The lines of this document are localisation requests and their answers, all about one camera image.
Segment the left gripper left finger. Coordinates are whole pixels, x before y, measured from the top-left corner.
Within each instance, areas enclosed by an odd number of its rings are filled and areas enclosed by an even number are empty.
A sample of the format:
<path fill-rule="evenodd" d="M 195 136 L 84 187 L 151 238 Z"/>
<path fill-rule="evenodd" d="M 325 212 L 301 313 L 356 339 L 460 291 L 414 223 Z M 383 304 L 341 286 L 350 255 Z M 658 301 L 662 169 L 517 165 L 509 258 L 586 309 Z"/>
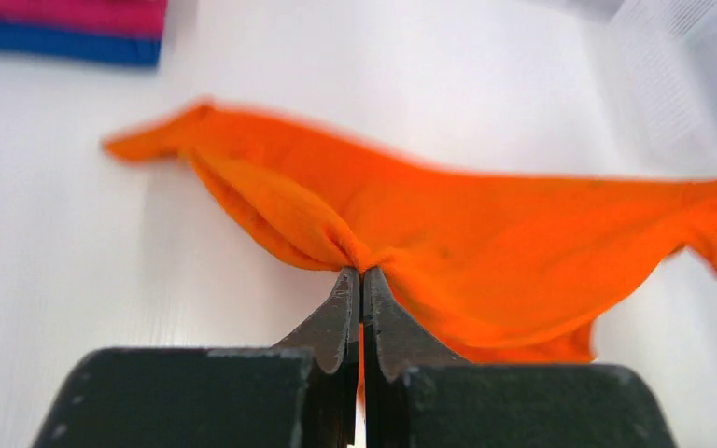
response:
<path fill-rule="evenodd" d="M 64 380 L 37 447 L 346 447 L 355 440 L 360 276 L 269 347 L 108 347 Z"/>

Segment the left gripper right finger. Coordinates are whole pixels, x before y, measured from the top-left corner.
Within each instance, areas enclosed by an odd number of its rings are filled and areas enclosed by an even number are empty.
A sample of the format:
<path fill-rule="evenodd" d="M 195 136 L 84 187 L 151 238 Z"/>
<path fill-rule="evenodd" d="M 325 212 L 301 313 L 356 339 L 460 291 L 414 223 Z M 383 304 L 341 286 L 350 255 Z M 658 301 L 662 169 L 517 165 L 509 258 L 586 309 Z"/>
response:
<path fill-rule="evenodd" d="M 395 300 L 383 272 L 362 286 L 371 447 L 671 447 L 651 389 L 609 364 L 475 364 Z"/>

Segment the orange t-shirt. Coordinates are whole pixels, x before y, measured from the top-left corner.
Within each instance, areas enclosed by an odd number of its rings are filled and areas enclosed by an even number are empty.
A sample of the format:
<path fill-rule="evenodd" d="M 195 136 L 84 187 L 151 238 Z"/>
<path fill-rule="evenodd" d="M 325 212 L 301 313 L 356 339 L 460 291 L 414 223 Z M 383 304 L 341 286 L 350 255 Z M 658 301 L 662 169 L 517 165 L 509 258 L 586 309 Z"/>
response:
<path fill-rule="evenodd" d="M 201 103 L 108 138 L 177 158 L 259 245 L 301 269 L 380 269 L 473 362 L 588 363 L 595 320 L 667 257 L 717 273 L 717 180 L 442 171 L 315 124 Z"/>

